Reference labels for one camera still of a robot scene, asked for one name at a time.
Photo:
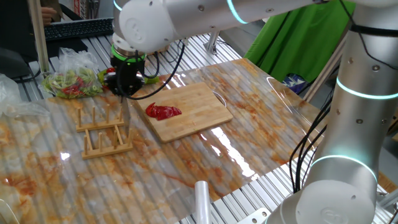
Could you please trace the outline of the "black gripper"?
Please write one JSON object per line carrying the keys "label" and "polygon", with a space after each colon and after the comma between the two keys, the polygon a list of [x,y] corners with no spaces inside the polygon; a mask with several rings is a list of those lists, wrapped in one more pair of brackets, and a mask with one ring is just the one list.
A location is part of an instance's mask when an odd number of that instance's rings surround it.
{"label": "black gripper", "polygon": [[139,58],[137,62],[131,58],[125,62],[124,58],[113,57],[110,62],[115,72],[104,75],[104,84],[114,95],[123,96],[124,91],[125,94],[131,96],[144,86],[144,79],[138,77],[137,74],[144,72],[145,60]]}

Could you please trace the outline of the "bare human hand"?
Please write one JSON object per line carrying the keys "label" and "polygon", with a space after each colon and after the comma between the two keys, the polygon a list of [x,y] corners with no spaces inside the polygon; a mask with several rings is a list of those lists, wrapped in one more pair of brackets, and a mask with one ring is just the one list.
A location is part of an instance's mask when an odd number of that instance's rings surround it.
{"label": "bare human hand", "polygon": [[53,17],[57,15],[57,11],[55,9],[51,7],[41,7],[41,13],[44,26],[49,26],[55,21],[53,19]]}

